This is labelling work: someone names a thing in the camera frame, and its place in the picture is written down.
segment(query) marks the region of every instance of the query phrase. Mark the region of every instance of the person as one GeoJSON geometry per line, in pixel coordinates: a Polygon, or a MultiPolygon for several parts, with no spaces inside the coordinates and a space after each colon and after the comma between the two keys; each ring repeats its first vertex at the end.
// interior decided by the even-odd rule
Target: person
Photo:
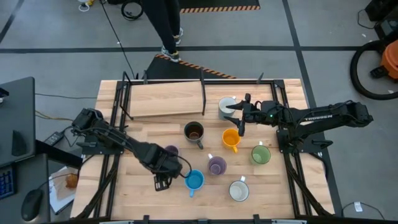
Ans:
{"type": "Polygon", "coordinates": [[[142,0],[142,8],[162,39],[162,54],[173,62],[179,62],[177,46],[181,43],[183,29],[178,0],[142,0]]]}

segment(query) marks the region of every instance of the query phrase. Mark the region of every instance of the gray mug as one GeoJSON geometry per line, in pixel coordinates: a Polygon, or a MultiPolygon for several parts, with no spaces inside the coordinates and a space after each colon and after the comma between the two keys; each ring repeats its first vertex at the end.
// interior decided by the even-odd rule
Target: gray mug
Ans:
{"type": "Polygon", "coordinates": [[[196,121],[189,122],[185,125],[184,128],[184,136],[185,138],[192,142],[198,144],[200,149],[203,149],[203,144],[201,140],[203,139],[203,134],[205,133],[205,129],[203,126],[196,121]]]}
{"type": "Polygon", "coordinates": [[[236,97],[224,97],[222,99],[220,99],[220,102],[218,102],[218,117],[222,120],[226,120],[224,117],[232,117],[232,115],[234,115],[235,110],[233,109],[229,109],[227,108],[227,106],[229,105],[235,105],[236,101],[235,101],[236,97]]]}

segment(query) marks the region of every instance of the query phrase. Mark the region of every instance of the keyboard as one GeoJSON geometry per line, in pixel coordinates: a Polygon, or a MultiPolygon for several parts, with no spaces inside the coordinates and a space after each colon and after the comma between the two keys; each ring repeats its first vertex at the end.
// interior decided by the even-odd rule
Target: keyboard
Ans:
{"type": "Polygon", "coordinates": [[[0,168],[0,200],[16,192],[15,170],[12,166],[0,168]]]}

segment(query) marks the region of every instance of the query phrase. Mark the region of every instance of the orange mug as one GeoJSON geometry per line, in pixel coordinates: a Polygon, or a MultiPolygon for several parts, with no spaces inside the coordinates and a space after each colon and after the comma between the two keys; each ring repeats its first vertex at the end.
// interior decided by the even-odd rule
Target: orange mug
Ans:
{"type": "Polygon", "coordinates": [[[241,137],[238,131],[235,129],[227,129],[223,133],[223,144],[227,149],[232,149],[235,153],[238,153],[238,148],[236,147],[241,142],[241,137]]]}

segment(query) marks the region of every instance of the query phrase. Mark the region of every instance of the butcher block tabletop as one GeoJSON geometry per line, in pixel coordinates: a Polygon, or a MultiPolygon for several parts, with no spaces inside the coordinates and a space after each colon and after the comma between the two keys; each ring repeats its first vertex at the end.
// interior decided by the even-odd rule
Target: butcher block tabletop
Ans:
{"type": "MultiPolygon", "coordinates": [[[[300,80],[284,81],[289,106],[307,108],[300,80]]],[[[104,80],[99,89],[95,108],[102,112],[107,121],[111,117],[117,82],[104,80]]],[[[112,220],[142,220],[144,215],[149,215],[151,220],[252,219],[253,214],[259,214],[260,218],[294,218],[284,158],[279,152],[275,134],[277,128],[246,124],[246,132],[238,145],[237,154],[225,149],[221,140],[224,130],[236,127],[229,121],[218,118],[219,100],[226,96],[236,96],[236,101],[240,102],[245,93],[251,94],[252,102],[272,100],[271,88],[268,85],[206,85],[205,90],[204,116],[194,113],[126,120],[126,132],[130,137],[162,147],[177,146],[180,156],[187,159],[193,169],[203,172],[204,186],[190,198],[184,179],[179,177],[173,180],[168,190],[156,192],[151,172],[143,168],[131,152],[125,150],[119,163],[112,220]],[[205,129],[202,140],[204,150],[188,142],[183,135],[185,125],[191,121],[198,121],[205,129]],[[269,148],[271,159],[265,165],[254,166],[249,158],[259,141],[269,148]],[[225,174],[210,175],[207,170],[209,153],[225,159],[225,174]],[[249,197],[243,202],[236,202],[229,195],[229,186],[242,175],[246,177],[249,197]]],[[[233,117],[241,118],[241,115],[241,111],[236,111],[233,117]]],[[[102,161],[103,156],[94,156],[81,168],[71,217],[78,215],[97,191],[102,161]]],[[[322,162],[308,154],[301,154],[301,161],[307,187],[327,211],[334,213],[322,162]]],[[[182,173],[185,174],[189,168],[184,161],[180,162],[183,164],[182,173]]],[[[303,200],[297,186],[296,191],[300,212],[303,214],[303,200]]],[[[106,191],[101,215],[105,214],[107,200],[106,191]]]]}

